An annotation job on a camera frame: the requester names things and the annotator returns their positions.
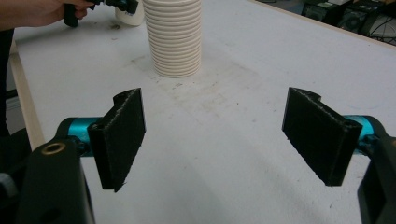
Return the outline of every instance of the black cable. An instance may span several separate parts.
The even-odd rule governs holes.
[[[388,22],[390,22],[390,21],[392,21],[392,20],[393,20],[392,17],[387,17],[387,19],[386,19],[384,22],[382,22],[381,24],[379,24],[368,36],[369,36],[369,37],[372,37],[373,33],[374,33],[376,30],[378,30],[379,27],[383,26],[384,24],[386,24],[386,23],[388,23]]]
[[[389,42],[386,42],[387,44],[391,44],[391,45],[395,45],[396,46],[396,43],[394,43],[394,44],[392,44],[392,42],[393,41],[395,41],[396,42],[396,37],[393,37],[393,38],[391,38],[390,39],[390,41]]]

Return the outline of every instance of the black object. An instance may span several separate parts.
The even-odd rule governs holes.
[[[367,36],[378,18],[382,6],[384,6],[383,2],[360,0],[346,8],[343,18],[337,26],[341,29]]]
[[[26,172],[27,158],[32,153],[26,129],[0,137],[0,220],[13,224]]]
[[[396,18],[396,2],[389,3],[383,7],[382,13]]]
[[[79,157],[92,150],[103,189],[117,192],[146,132],[140,89],[120,93],[113,100],[114,106],[104,117],[85,126],[81,136],[71,134],[78,119],[65,119],[55,137],[33,151],[16,223],[94,223]],[[82,140],[86,133],[89,144]]]
[[[360,117],[372,132],[359,133],[361,124],[319,100],[311,91],[289,88],[283,132],[327,186],[342,184],[354,147],[367,152],[371,162],[358,190],[362,223],[396,223],[396,138],[369,116]]]
[[[361,125],[345,119],[320,96],[290,88],[283,132],[326,186],[341,186]]]
[[[10,90],[10,91],[7,91],[7,93],[6,93],[6,98],[7,98],[7,99],[11,99],[11,98],[14,98],[14,97],[18,97],[18,92],[17,92],[17,90]]]
[[[111,7],[117,7],[121,11],[126,11],[130,14],[135,14],[137,5],[139,4],[136,0],[88,0],[89,2],[93,2],[96,5],[100,5],[101,2],[105,3]],[[64,24],[70,27],[78,26],[78,19],[75,16],[75,6],[71,4],[64,5]]]
[[[7,65],[14,29],[0,31],[0,136],[9,136],[6,124]]]
[[[256,1],[258,1],[258,2],[261,2],[261,3],[275,3],[275,2],[277,2],[277,0],[256,0]]]
[[[341,6],[324,0],[305,0],[302,16],[336,26],[350,1]]]
[[[374,153],[358,190],[361,221],[396,223],[396,138],[389,136],[377,119],[365,117],[375,134],[366,139]]]

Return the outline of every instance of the white cup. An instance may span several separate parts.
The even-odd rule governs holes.
[[[142,24],[143,19],[145,18],[145,12],[143,10],[143,2],[141,0],[139,0],[138,2],[139,5],[137,5],[135,14],[129,14],[128,12],[121,11],[116,7],[117,20],[132,26],[139,26],[140,24]]]
[[[158,74],[186,77],[201,66],[201,0],[142,0]]]

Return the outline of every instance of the table surface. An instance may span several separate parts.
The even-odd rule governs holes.
[[[281,131],[289,87],[396,135],[396,50],[246,0],[203,0],[203,58],[190,77],[155,73],[146,25],[99,6],[72,29],[17,29],[46,141],[70,117],[101,117],[142,88],[147,132],[126,185],[102,190],[82,159],[97,223],[360,223],[368,159],[327,188]]]

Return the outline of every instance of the electronic equipment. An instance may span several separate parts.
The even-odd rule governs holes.
[[[382,13],[390,17],[396,18],[396,2],[385,5]]]
[[[323,0],[305,1],[302,16],[336,26],[349,3],[341,6]]]
[[[382,6],[384,3],[376,0],[360,0],[353,3],[346,8],[337,26],[356,34],[368,36]]]

